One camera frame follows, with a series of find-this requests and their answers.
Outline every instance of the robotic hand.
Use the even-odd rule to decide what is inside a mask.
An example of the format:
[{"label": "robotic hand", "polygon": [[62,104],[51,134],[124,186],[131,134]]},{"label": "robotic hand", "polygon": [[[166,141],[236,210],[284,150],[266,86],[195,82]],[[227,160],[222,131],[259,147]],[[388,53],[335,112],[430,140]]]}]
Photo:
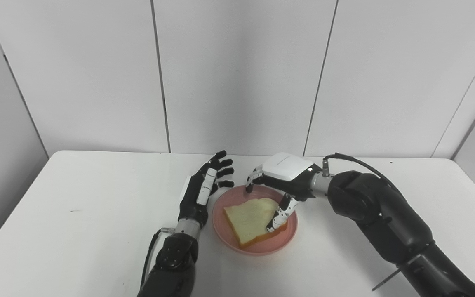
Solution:
[{"label": "robotic hand", "polygon": [[[347,171],[333,176],[330,158],[356,162],[374,174]],[[246,191],[250,193],[254,184],[285,192],[266,226],[269,232],[287,220],[298,202],[311,197],[327,198],[336,214],[353,220],[379,255],[397,267],[373,290],[402,272],[421,297],[475,297],[475,284],[437,247],[428,225],[394,184],[368,164],[336,153],[324,157],[320,168],[310,160],[279,153],[254,169]]]},{"label": "robotic hand", "polygon": [[228,167],[232,165],[232,159],[221,160],[225,156],[226,151],[218,152],[197,173],[186,178],[181,192],[183,199],[177,227],[160,230],[173,234],[164,240],[155,265],[147,274],[147,263],[160,231],[153,236],[137,297],[187,297],[192,293],[195,262],[198,259],[198,237],[208,220],[206,204],[209,196],[218,188],[234,186],[232,181],[217,181],[220,177],[234,173],[234,169]]}]

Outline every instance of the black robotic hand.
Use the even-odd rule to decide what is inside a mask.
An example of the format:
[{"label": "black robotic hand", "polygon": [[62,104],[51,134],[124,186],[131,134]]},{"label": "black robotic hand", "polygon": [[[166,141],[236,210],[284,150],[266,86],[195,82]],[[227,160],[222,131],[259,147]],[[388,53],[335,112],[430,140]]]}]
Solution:
[{"label": "black robotic hand", "polygon": [[226,157],[226,151],[220,151],[204,163],[191,177],[186,178],[183,187],[183,200],[179,208],[179,220],[190,219],[198,222],[203,228],[208,220],[206,205],[209,196],[218,188],[234,186],[233,181],[217,181],[220,177],[234,173],[232,159]]},{"label": "black robotic hand", "polygon": [[192,293],[195,262],[198,259],[198,237],[208,221],[206,205],[209,196],[218,188],[234,186],[232,181],[217,181],[220,177],[234,173],[234,169],[229,167],[232,159],[222,160],[225,156],[226,151],[218,152],[194,175],[186,178],[177,227],[162,229],[173,234],[164,240],[155,265],[146,276],[151,250],[160,231],[153,236],[137,297],[188,297]]}]

